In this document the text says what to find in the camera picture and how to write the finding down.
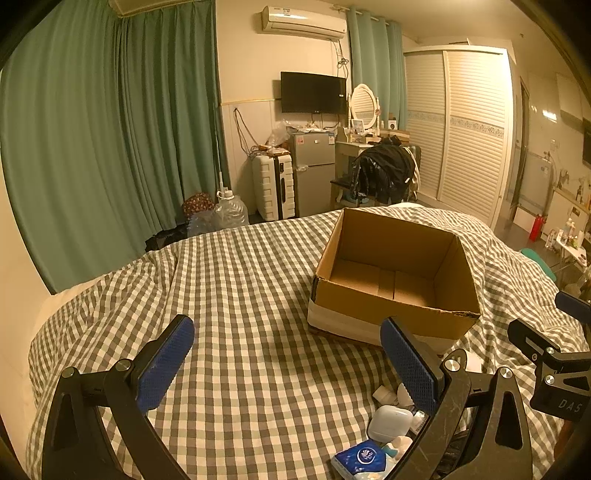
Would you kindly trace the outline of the chair with black clothes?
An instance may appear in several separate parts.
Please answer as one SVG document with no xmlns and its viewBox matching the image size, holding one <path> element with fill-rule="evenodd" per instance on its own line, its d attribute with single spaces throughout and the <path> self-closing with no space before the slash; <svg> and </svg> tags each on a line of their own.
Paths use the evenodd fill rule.
<svg viewBox="0 0 591 480">
<path fill-rule="evenodd" d="M 420 185 L 420 161 L 398 135 L 367 145 L 331 181 L 335 205 L 352 207 L 416 202 Z"/>
</svg>

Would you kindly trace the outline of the large green curtain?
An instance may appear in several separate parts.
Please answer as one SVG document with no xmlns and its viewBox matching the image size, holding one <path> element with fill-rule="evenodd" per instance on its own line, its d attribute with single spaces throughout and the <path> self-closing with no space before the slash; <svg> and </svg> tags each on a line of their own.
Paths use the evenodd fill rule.
<svg viewBox="0 0 591 480">
<path fill-rule="evenodd" d="M 53 293 L 120 268 L 228 179 L 215 5 L 128 18 L 62 1 L 1 74 L 1 158 L 28 253 Z"/>
</svg>

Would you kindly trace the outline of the white earbuds case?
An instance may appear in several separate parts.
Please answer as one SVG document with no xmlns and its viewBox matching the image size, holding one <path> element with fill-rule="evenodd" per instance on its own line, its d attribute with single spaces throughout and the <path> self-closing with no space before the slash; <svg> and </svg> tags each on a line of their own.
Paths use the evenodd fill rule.
<svg viewBox="0 0 591 480">
<path fill-rule="evenodd" d="M 393 405 L 376 410 L 368 426 L 368 436 L 378 443 L 389 443 L 394 438 L 406 436 L 413 423 L 411 411 Z"/>
</svg>

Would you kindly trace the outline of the white louvred wardrobe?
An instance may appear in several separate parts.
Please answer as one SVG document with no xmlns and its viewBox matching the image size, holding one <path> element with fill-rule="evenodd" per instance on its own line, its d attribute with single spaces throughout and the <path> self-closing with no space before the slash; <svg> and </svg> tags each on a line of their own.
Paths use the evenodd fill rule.
<svg viewBox="0 0 591 480">
<path fill-rule="evenodd" d="M 406 52 L 405 61 L 407 129 L 422 151 L 420 200 L 495 226 L 514 140 L 508 52 L 427 46 Z"/>
</svg>

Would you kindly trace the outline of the red fire extinguisher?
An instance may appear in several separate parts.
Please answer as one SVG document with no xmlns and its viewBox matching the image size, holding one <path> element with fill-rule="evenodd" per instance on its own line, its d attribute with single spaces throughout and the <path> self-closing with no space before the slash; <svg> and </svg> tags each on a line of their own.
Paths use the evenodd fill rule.
<svg viewBox="0 0 591 480">
<path fill-rule="evenodd" d="M 535 242 L 537 241 L 542 233 L 544 224 L 545 224 L 546 217 L 544 215 L 537 215 L 534 219 L 532 224 L 532 228 L 529 234 L 529 241 Z"/>
</svg>

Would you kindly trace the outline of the brown patterned bag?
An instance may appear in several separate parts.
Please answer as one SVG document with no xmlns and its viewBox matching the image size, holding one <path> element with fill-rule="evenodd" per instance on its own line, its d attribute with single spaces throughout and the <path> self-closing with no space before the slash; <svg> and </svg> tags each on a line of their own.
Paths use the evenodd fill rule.
<svg viewBox="0 0 591 480">
<path fill-rule="evenodd" d="M 214 209 L 214 201 L 206 192 L 198 192 L 187 198 L 182 204 L 182 213 L 189 220 L 193 215 Z"/>
</svg>

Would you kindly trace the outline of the silver mini fridge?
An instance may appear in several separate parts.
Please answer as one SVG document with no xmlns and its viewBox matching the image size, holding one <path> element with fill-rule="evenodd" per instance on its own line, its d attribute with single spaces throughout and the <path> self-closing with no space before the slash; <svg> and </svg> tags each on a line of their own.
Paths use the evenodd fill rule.
<svg viewBox="0 0 591 480">
<path fill-rule="evenodd" d="M 295 210 L 307 217 L 331 210 L 335 178 L 335 135 L 297 132 L 290 138 L 294 162 Z"/>
</svg>

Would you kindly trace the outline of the clear large water bottle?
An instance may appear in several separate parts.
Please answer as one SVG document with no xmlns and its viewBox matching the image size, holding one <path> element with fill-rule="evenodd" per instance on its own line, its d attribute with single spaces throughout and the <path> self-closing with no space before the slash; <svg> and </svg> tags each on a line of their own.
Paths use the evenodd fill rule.
<svg viewBox="0 0 591 480">
<path fill-rule="evenodd" d="M 230 189 L 218 191 L 214 212 L 219 218 L 222 229 L 238 228 L 249 225 L 249 211 L 242 199 Z"/>
</svg>

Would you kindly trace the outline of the oval white vanity mirror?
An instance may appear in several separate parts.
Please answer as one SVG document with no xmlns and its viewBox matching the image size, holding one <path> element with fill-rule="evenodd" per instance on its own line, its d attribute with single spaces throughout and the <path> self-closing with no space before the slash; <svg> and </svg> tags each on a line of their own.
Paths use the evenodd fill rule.
<svg viewBox="0 0 591 480">
<path fill-rule="evenodd" d="M 379 98 L 368 85 L 360 83 L 353 88 L 349 98 L 349 114 L 352 123 L 362 123 L 365 131 L 378 128 L 380 111 Z"/>
</svg>

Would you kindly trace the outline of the grey white checked bedspread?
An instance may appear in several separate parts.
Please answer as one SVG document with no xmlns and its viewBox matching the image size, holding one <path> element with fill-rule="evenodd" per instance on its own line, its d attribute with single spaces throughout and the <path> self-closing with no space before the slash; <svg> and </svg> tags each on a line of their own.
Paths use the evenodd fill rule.
<svg viewBox="0 0 591 480">
<path fill-rule="evenodd" d="M 467 214 L 424 206 L 370 213 L 453 232 L 475 278 L 482 316 L 453 348 L 510 367 L 523 397 L 534 365 L 512 345 L 519 318 L 563 352 L 589 351 L 580 322 L 555 307 L 541 268 Z M 103 276 L 52 315 L 29 349 L 36 415 L 25 470 L 41 479 L 45 427 L 66 367 L 108 370 L 136 356 L 176 314 L 195 339 L 148 414 L 191 479 L 342 479 L 332 455 L 365 440 L 381 385 L 397 379 L 383 351 L 312 333 L 308 300 L 337 211 L 193 237 Z"/>
</svg>

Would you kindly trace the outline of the white hard suitcase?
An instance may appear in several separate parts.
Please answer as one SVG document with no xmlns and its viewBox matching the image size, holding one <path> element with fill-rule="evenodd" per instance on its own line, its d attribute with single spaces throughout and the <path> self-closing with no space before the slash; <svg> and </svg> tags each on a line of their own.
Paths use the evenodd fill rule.
<svg viewBox="0 0 591 480">
<path fill-rule="evenodd" d="M 264 221 L 296 216 L 293 160 L 287 150 L 273 149 L 254 156 L 252 181 L 256 209 Z"/>
</svg>

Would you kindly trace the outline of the small green window curtain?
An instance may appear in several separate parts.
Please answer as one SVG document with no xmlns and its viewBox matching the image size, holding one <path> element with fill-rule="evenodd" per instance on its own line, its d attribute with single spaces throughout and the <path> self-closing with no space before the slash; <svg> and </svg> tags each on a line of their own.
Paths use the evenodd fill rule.
<svg viewBox="0 0 591 480">
<path fill-rule="evenodd" d="M 401 25 L 371 12 L 349 7 L 346 12 L 353 86 L 367 85 L 379 98 L 381 119 L 390 116 L 407 127 L 407 81 Z"/>
</svg>

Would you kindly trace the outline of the white dressing table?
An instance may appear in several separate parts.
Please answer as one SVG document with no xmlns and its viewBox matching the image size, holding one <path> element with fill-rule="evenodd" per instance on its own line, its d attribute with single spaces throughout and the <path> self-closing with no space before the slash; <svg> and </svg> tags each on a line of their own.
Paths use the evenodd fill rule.
<svg viewBox="0 0 591 480">
<path fill-rule="evenodd" d="M 370 147 L 372 147 L 370 144 L 335 142 L 335 179 L 332 180 L 332 184 L 342 189 L 349 189 L 353 160 Z"/>
</svg>

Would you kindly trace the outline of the brown cardboard box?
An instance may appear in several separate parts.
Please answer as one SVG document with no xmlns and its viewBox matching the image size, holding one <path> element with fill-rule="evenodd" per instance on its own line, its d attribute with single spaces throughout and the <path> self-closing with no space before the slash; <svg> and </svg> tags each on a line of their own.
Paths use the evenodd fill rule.
<svg viewBox="0 0 591 480">
<path fill-rule="evenodd" d="M 312 280 L 308 325 L 379 345 L 394 317 L 444 353 L 481 316 L 459 220 L 411 203 L 342 210 Z"/>
</svg>

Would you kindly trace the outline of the white air conditioner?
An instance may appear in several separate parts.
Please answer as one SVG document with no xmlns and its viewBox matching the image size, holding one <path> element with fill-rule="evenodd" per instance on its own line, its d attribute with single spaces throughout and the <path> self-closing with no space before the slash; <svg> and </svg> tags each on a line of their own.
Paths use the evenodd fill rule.
<svg viewBox="0 0 591 480">
<path fill-rule="evenodd" d="M 317 12 L 287 7 L 266 6 L 260 12 L 263 31 L 341 40 L 346 35 L 346 20 Z"/>
</svg>

